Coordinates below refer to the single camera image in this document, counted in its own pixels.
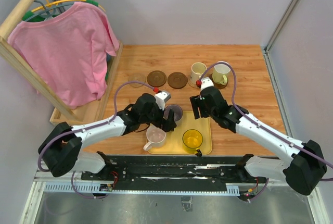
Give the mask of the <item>purple glass mug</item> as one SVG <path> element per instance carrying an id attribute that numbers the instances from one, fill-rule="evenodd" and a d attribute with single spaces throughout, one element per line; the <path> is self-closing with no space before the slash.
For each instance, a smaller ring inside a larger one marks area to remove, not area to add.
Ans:
<path id="1" fill-rule="evenodd" d="M 181 119 L 183 117 L 182 108 L 178 105 L 175 105 L 175 104 L 167 106 L 164 110 L 164 117 L 166 119 L 168 119 L 168 116 L 169 116 L 169 113 L 170 113 L 171 110 L 174 112 L 174 121 L 175 121 L 175 123 L 180 123 Z"/>

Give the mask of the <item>pink ceramic mug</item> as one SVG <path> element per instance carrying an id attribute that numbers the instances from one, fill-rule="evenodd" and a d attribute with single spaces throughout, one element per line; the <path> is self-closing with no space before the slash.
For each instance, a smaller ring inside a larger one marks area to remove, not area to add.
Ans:
<path id="1" fill-rule="evenodd" d="M 162 129 L 155 126 L 150 126 L 146 131 L 147 143 L 144 145 L 143 150 L 148 151 L 151 148 L 160 148 L 164 146 L 167 133 Z"/>

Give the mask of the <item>woven rattan coaster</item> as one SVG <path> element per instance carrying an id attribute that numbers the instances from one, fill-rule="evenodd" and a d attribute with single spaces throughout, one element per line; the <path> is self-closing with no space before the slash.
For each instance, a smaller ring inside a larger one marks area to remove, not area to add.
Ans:
<path id="1" fill-rule="evenodd" d="M 133 73 L 129 76 L 128 82 L 131 82 L 130 86 L 139 88 L 146 82 L 146 76 L 142 73 Z"/>
<path id="2" fill-rule="evenodd" d="M 191 81 L 190 78 L 188 78 L 187 83 L 188 83 L 189 86 L 191 86 L 192 88 L 199 89 L 199 87 L 198 87 L 195 83 L 192 83 L 192 81 Z"/>

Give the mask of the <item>brown ceramic coaster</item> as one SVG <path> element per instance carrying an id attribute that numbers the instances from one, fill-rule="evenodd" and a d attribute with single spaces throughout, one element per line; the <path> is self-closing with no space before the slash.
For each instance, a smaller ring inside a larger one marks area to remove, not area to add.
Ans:
<path id="1" fill-rule="evenodd" d="M 187 84 L 187 77 L 181 72 L 173 72 L 168 76 L 167 82 L 174 89 L 182 89 Z"/>
<path id="2" fill-rule="evenodd" d="M 161 87 L 167 81 L 166 74 L 160 70 L 154 70 L 150 72 L 147 76 L 147 82 L 153 87 Z"/>
<path id="3" fill-rule="evenodd" d="M 219 90 L 220 90 L 220 89 L 224 89 L 224 88 L 226 88 L 227 85 L 228 85 L 228 80 L 227 80 L 227 82 L 226 82 L 225 84 L 220 84 L 220 83 L 216 83 L 216 82 L 213 80 L 212 75 L 210 75 L 209 78 L 212 80 L 212 82 L 213 82 L 213 84 L 214 84 L 214 87 L 217 88 L 217 89 L 219 89 Z"/>

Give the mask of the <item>cream ceramic mug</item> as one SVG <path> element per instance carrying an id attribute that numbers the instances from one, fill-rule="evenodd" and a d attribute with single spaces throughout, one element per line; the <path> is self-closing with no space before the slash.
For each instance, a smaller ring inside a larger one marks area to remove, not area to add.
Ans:
<path id="1" fill-rule="evenodd" d="M 195 84 L 197 80 L 201 78 L 203 73 L 206 71 L 207 67 L 204 63 L 193 63 L 190 71 L 190 81 Z"/>

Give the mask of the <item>white green-handled mug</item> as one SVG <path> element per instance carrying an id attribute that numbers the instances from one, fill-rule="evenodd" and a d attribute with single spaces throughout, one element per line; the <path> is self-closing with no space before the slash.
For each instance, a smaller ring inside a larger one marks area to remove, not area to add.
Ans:
<path id="1" fill-rule="evenodd" d="M 230 67 L 225 63 L 215 65 L 212 74 L 213 81 L 220 85 L 227 85 L 230 72 Z"/>

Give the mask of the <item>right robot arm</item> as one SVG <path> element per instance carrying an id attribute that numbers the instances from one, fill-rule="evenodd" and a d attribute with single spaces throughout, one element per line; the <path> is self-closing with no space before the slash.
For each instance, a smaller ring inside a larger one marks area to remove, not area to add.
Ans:
<path id="1" fill-rule="evenodd" d="M 327 172 L 320 145 L 302 142 L 264 124 L 245 108 L 228 104 L 221 92 L 209 86 L 190 97 L 194 117 L 212 118 L 221 128 L 252 139 L 273 152 L 278 159 L 250 156 L 236 168 L 236 177 L 248 182 L 253 177 L 265 177 L 286 182 L 293 190 L 310 195 Z"/>

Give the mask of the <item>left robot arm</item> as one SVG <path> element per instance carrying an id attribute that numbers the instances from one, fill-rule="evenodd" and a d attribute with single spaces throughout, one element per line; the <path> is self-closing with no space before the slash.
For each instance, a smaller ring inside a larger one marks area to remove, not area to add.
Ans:
<path id="1" fill-rule="evenodd" d="M 87 171 L 98 179 L 106 180 L 111 167 L 102 153 L 86 153 L 82 150 L 102 140 L 135 132 L 141 125 L 153 125 L 164 132 L 176 128 L 172 117 L 165 118 L 166 102 L 171 98 L 167 91 L 155 95 L 142 94 L 134 104 L 104 120 L 85 125 L 57 124 L 38 148 L 39 162 L 47 166 L 44 171 L 55 178 L 71 171 Z"/>

